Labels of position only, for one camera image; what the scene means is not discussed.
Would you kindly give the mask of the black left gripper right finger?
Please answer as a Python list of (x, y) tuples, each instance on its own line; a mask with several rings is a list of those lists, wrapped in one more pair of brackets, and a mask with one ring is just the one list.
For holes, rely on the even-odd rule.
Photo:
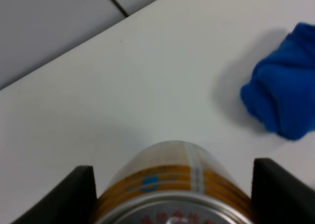
[(315, 222), (315, 191), (271, 159), (254, 160), (251, 199), (258, 224)]

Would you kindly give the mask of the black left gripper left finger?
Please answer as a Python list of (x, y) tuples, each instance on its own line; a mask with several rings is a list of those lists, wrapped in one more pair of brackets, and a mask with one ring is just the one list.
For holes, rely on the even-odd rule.
[(96, 205), (94, 169), (76, 167), (15, 224), (89, 224)]

